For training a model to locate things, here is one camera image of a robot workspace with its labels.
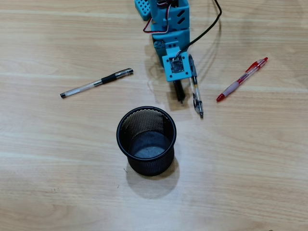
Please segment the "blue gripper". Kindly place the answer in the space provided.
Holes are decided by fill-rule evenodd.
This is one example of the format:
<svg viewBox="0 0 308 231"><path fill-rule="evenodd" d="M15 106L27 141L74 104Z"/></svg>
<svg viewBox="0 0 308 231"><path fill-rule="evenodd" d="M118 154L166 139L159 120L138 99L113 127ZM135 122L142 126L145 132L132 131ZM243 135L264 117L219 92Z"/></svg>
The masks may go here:
<svg viewBox="0 0 308 231"><path fill-rule="evenodd" d="M180 47L182 49L190 42L190 30L173 30L166 33L152 33L154 49L162 67L162 57L166 55L166 49Z"/></svg>

